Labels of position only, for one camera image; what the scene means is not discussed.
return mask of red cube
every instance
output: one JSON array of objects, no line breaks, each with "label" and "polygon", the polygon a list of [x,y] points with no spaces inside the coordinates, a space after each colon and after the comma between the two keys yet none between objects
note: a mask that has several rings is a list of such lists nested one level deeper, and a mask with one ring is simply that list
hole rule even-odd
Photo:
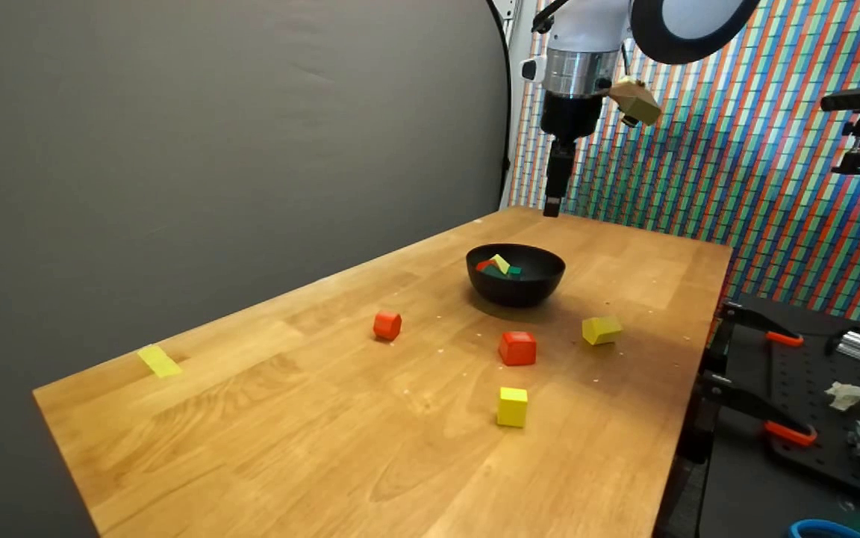
[{"label": "red cube", "polygon": [[499,341],[499,354],[505,365],[534,365],[539,362],[539,338],[528,332],[505,332]]},{"label": "red cube", "polygon": [[378,311],[375,338],[394,341],[402,335],[405,315],[397,311]]}]

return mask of gray wall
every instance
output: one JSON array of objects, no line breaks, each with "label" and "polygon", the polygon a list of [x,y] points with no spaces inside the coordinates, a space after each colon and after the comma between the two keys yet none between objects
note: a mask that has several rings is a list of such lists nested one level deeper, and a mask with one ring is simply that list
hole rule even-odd
[{"label": "gray wall", "polygon": [[490,2],[0,0],[0,535],[89,532],[31,387],[496,209]]}]

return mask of blue object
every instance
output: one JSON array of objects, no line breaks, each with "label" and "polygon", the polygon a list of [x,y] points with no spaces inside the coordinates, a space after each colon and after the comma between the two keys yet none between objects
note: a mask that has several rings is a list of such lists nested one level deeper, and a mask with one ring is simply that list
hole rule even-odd
[{"label": "blue object", "polygon": [[796,520],[788,538],[860,538],[860,532],[838,520]]}]

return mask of black bowl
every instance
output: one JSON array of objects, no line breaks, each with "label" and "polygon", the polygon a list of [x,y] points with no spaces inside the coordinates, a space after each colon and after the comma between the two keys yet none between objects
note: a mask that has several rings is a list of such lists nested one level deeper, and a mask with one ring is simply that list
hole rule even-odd
[{"label": "black bowl", "polygon": [[[505,278],[482,272],[479,262],[490,259],[494,254],[503,254],[512,265],[521,265],[524,274]],[[490,241],[467,254],[467,272],[472,289],[479,289],[485,299],[496,305],[514,305],[514,308],[534,308],[546,302],[560,287],[564,269],[569,262],[563,256],[534,245]]]}]

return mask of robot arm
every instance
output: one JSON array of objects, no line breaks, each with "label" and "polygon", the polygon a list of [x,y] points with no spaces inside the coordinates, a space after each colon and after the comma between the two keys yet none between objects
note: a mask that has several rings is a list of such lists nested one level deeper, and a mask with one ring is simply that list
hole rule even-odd
[{"label": "robot arm", "polygon": [[575,172],[576,138],[596,132],[621,43],[657,63],[697,63],[720,49],[758,0],[552,0],[534,15],[546,33],[540,127],[552,135],[545,214],[560,214]]}]

